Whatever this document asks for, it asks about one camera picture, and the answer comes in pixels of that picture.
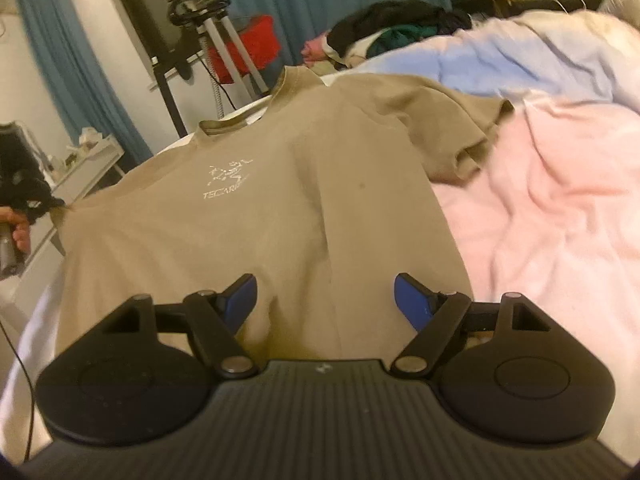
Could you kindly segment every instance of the wall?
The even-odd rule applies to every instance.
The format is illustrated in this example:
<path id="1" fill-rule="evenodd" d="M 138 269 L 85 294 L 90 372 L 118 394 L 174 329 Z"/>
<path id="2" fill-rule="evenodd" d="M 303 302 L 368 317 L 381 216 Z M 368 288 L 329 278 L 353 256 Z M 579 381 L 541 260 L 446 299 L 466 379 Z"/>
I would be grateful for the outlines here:
<path id="1" fill-rule="evenodd" d="M 123 23 L 120 17 L 117 7 L 120 3 L 114 0 L 73 2 L 98 61 L 122 105 L 151 150 L 159 152 L 177 140 L 178 135 L 159 90 L 149 90 L 153 80 L 131 41 L 127 31 L 130 24 Z M 179 76 L 169 81 L 189 131 L 193 131 L 201 120 L 216 118 L 209 75 L 199 63 L 193 65 L 193 71 L 194 77 L 190 82 Z M 234 98 L 233 86 L 227 89 Z"/>
<path id="2" fill-rule="evenodd" d="M 66 157 L 71 140 L 51 100 L 31 51 L 20 17 L 0 14 L 0 122 L 21 121 L 50 155 Z"/>

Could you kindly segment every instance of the shirt logo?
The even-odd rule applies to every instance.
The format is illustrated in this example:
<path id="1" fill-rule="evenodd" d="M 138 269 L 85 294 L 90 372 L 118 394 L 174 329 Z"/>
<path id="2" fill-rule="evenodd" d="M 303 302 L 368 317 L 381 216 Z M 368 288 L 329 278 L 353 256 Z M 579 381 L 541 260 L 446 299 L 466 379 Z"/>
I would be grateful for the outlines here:
<path id="1" fill-rule="evenodd" d="M 211 175 L 211 180 L 207 186 L 216 187 L 216 189 L 203 193 L 204 200 L 233 193 L 237 190 L 247 179 L 246 166 L 252 162 L 253 160 L 241 159 L 239 162 L 230 162 L 228 168 L 210 166 L 209 174 Z"/>

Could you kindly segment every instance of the pink blanket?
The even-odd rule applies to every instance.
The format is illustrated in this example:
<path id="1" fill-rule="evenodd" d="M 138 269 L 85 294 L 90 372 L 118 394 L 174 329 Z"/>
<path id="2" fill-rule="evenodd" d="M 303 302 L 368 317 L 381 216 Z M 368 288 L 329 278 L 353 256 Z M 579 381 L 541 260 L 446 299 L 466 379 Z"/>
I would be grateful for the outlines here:
<path id="1" fill-rule="evenodd" d="M 603 361 L 616 400 L 601 439 L 640 459 L 640 116 L 525 102 L 485 171 L 434 186 L 476 300 L 524 293 Z"/>

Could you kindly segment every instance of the power cord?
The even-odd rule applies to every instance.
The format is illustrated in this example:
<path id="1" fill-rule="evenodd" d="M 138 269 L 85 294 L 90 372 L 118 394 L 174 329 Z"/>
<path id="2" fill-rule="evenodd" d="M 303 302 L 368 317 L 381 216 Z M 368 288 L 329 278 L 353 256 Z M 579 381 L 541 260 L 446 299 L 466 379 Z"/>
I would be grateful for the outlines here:
<path id="1" fill-rule="evenodd" d="M 15 358 L 18 359 L 18 362 L 20 363 L 20 368 L 22 368 L 24 376 L 27 379 L 27 384 L 29 385 L 29 393 L 31 395 L 31 416 L 29 420 L 29 434 L 27 436 L 27 447 L 24 450 L 24 462 L 27 462 L 31 454 L 31 441 L 33 440 L 33 419 L 35 418 L 35 412 L 36 412 L 36 402 L 35 402 L 35 393 L 33 391 L 33 383 L 31 382 L 31 378 L 27 373 L 27 368 L 24 366 L 24 363 L 22 362 L 22 359 L 20 359 L 20 356 L 18 355 L 18 352 L 16 351 L 14 344 L 11 343 L 11 340 L 9 339 L 9 335 L 4 329 L 2 320 L 0 320 L 0 330 L 2 330 L 2 333 L 4 334 L 4 338 L 9 343 L 9 346 L 11 347 L 11 350 L 14 353 Z"/>
<path id="2" fill-rule="evenodd" d="M 206 70 L 206 71 L 207 71 L 207 73 L 209 74 L 209 77 L 210 77 L 211 79 L 213 79 L 213 82 L 214 82 L 216 85 L 218 85 L 218 86 L 220 87 L 220 89 L 225 93 L 226 98 L 229 100 L 229 104 L 231 104 L 231 107 L 232 107 L 234 110 L 238 110 L 238 109 L 236 108 L 236 106 L 234 105 L 234 102 L 231 100 L 231 97 L 229 97 L 229 94 L 226 92 L 225 87 L 223 87 L 223 86 L 220 84 L 220 81 L 218 81 L 218 79 L 216 78 L 216 76 L 214 76 L 214 75 L 211 73 L 211 70 L 209 70 L 209 67 L 208 67 L 208 66 L 207 66 L 207 64 L 204 62 L 204 60 L 202 59 L 202 57 L 200 56 L 200 53 L 196 52 L 196 56 L 198 56 L 198 59 L 200 60 L 200 62 L 202 63 L 202 66 L 205 68 L 205 70 Z"/>

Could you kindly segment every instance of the brown t-shirt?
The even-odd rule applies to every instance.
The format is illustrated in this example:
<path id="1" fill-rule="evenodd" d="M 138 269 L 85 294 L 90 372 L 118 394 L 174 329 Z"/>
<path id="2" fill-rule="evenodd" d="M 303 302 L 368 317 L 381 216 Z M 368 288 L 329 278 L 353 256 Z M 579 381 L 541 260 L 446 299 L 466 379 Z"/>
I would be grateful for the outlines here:
<path id="1" fill-rule="evenodd" d="M 259 362 L 391 360 L 415 335 L 394 303 L 399 272 L 471 295 L 430 179 L 468 179 L 510 111 L 416 76 L 327 88 L 286 69 L 257 123 L 207 121 L 57 215 L 58 348 L 133 294 L 173 303 L 251 272 L 258 301 L 238 339 Z"/>

